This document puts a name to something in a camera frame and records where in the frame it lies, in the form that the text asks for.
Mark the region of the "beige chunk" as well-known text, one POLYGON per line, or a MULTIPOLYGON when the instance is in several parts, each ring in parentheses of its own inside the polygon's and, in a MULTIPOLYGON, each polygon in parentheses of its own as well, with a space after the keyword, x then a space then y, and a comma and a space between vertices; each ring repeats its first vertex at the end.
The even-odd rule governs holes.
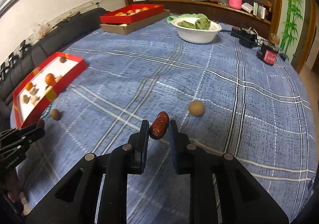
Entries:
POLYGON ((31 103, 33 104, 33 106, 36 106, 39 100, 40 100, 40 97, 38 97, 38 96, 36 96, 36 95, 33 95, 33 96, 30 98, 30 101, 31 101, 31 103))

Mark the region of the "orange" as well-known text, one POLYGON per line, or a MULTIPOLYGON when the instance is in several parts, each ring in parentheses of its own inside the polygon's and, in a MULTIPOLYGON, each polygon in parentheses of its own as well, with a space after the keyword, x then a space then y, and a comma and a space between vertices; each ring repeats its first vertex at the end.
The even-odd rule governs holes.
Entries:
POLYGON ((55 76, 52 73, 48 73, 45 76, 45 83, 49 86, 54 86, 56 84, 55 76))
POLYGON ((30 91, 32 88, 33 88, 33 83, 32 83, 32 82, 28 82, 28 83, 25 85, 25 89, 26 89, 27 91, 30 91))

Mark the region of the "brown round fruit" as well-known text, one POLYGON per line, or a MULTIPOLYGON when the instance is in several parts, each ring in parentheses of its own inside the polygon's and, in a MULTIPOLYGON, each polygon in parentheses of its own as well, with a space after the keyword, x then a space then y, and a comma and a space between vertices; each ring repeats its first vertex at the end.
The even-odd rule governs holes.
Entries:
POLYGON ((67 59, 65 58, 65 57, 60 57, 59 58, 59 62, 60 63, 64 63, 64 62, 66 62, 67 61, 67 59))
POLYGON ((50 117, 52 117, 52 119, 56 121, 59 121, 61 118, 61 113, 59 112, 59 110, 54 108, 50 111, 50 117))

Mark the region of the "red tray white inside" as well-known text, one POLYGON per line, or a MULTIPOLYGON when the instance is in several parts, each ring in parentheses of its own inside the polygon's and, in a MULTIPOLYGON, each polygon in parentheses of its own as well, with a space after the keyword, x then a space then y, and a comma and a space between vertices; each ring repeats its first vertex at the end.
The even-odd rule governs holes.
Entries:
POLYGON ((32 70, 13 92, 15 126, 26 127, 39 120, 45 109, 87 67, 83 58, 56 52, 32 70))

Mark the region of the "white chunk in tray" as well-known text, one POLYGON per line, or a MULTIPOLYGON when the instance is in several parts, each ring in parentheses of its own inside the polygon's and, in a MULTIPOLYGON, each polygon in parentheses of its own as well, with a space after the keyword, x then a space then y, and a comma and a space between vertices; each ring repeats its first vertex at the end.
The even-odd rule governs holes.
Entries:
POLYGON ((38 92, 38 88, 36 88, 36 86, 33 86, 30 91, 29 91, 29 94, 31 95, 36 95, 38 92))
POLYGON ((24 94, 22 97, 22 103, 28 104, 29 100, 30 100, 30 97, 28 95, 24 94))

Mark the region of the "tan round fruit right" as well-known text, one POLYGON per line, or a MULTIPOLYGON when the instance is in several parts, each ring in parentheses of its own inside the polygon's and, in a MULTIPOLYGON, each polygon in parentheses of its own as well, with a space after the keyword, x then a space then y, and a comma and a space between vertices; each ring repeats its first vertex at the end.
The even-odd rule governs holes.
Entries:
POLYGON ((204 114, 205 107, 201 101, 194 100, 189 104, 188 111, 192 116, 199 117, 204 114))

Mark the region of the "blue plaid tablecloth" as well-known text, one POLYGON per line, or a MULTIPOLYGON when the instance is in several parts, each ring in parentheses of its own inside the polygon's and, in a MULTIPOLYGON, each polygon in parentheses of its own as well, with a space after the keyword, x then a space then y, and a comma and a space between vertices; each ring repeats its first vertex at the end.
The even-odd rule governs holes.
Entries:
POLYGON ((110 153, 164 111, 197 146, 233 154, 289 220, 297 217, 317 168, 307 92, 289 62, 265 64, 230 29, 197 45, 161 20, 128 35, 96 30, 69 46, 88 68, 52 103, 62 118, 44 112, 45 136, 18 167, 27 206, 85 154, 110 153), (202 116, 189 113, 194 100, 202 116))

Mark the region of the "black sofa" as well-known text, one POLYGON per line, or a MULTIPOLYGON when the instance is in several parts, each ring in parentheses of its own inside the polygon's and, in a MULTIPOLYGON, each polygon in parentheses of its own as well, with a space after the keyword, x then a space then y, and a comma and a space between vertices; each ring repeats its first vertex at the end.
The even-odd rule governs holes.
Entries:
POLYGON ((13 91, 22 80, 55 52, 62 52, 72 43, 100 28, 104 8, 78 13, 59 24, 52 32, 29 47, 22 58, 15 61, 1 80, 1 131, 10 128, 13 91))

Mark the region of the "black red battery box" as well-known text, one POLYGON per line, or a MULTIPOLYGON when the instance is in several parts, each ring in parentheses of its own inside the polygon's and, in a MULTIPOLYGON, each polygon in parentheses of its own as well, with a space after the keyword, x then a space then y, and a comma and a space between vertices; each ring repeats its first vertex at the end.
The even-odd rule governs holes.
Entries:
POLYGON ((256 52, 256 56, 265 64, 273 66, 276 62, 277 56, 283 61, 288 59, 288 56, 281 50, 281 48, 270 41, 264 40, 261 48, 256 52))

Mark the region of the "cardboard box lid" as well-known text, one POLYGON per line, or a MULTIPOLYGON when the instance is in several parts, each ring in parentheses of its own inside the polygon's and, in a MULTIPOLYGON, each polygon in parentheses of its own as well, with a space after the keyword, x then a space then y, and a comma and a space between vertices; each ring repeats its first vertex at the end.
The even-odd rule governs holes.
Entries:
POLYGON ((100 27, 105 32, 127 35, 134 31, 142 29, 148 25, 156 23, 164 18, 167 18, 169 15, 170 15, 170 10, 164 9, 164 11, 161 14, 157 14, 157 15, 145 18, 143 20, 134 22, 132 24, 127 24, 127 25, 100 24, 100 27))

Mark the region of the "black power adapter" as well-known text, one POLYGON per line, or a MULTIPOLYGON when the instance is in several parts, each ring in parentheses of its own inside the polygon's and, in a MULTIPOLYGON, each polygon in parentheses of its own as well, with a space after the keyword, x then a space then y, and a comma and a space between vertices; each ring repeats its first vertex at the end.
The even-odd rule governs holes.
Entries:
POLYGON ((257 46, 257 33, 254 29, 232 27, 231 35, 239 39, 239 43, 247 48, 252 49, 257 46))

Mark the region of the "far red tray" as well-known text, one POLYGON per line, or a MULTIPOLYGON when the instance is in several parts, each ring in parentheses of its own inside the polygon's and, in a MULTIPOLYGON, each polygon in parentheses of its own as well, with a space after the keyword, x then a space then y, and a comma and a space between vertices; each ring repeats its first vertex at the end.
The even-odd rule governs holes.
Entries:
POLYGON ((100 16, 102 24, 132 24, 161 14, 164 6, 159 4, 131 4, 100 16))

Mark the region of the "white bowl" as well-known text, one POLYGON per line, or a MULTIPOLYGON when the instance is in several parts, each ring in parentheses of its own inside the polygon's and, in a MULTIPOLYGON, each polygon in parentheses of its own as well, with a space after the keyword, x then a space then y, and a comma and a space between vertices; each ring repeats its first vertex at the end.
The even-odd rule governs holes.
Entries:
POLYGON ((217 33, 222 30, 221 25, 213 21, 211 21, 211 26, 209 30, 193 30, 193 29, 183 28, 176 24, 177 22, 183 19, 185 18, 176 18, 175 20, 172 21, 172 25, 176 28, 179 37, 189 43, 194 43, 194 44, 211 43, 217 36, 217 33))

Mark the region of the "green leaves in bowl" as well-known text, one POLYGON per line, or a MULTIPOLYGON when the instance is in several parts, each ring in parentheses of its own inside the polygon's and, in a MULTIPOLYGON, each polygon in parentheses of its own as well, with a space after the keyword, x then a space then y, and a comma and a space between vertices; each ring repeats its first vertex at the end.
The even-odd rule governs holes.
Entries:
POLYGON ((176 23, 178 26, 193 30, 209 30, 211 21, 206 17, 187 17, 176 23))

